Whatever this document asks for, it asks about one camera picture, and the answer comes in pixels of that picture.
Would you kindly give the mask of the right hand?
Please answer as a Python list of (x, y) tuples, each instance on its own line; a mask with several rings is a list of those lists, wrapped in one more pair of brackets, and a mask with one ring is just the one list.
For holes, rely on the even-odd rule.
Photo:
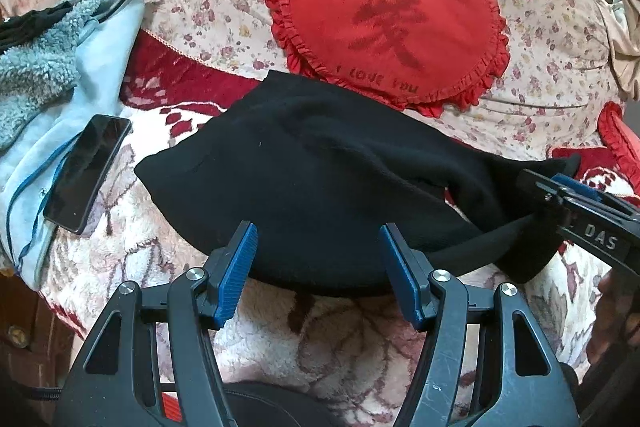
[(598, 364), (615, 343), (625, 341), (631, 349), (639, 347), (639, 289), (627, 291), (624, 278), (615, 270), (602, 277), (598, 289), (596, 321), (586, 348), (591, 365)]

